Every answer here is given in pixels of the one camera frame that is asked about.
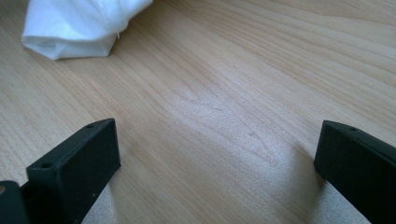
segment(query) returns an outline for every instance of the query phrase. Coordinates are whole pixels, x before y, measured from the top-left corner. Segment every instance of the white cloth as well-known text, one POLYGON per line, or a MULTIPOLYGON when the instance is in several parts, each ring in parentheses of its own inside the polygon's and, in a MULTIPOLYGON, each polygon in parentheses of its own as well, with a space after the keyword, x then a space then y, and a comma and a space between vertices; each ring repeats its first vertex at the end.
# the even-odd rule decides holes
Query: white cloth
POLYGON ((105 57, 152 0, 30 0, 22 44, 52 60, 105 57))

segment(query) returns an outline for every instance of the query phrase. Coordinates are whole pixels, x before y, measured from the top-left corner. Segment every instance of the black 3d-printed part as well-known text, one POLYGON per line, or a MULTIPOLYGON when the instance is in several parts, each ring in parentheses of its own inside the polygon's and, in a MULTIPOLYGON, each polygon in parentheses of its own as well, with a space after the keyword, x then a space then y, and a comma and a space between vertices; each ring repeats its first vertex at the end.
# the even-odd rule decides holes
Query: black 3d-printed part
POLYGON ((323 121, 317 172, 372 223, 396 223, 396 148, 354 127, 323 121))
POLYGON ((0 182, 0 223, 28 223, 20 187, 13 181, 0 182))
MULTIPOLYGON (((119 168, 115 120, 80 129, 27 167, 21 195, 29 223, 80 223, 119 168)), ((1 204, 7 204, 2 211, 14 209, 1 204)), ((0 217, 0 223, 14 223, 3 221, 0 217)))

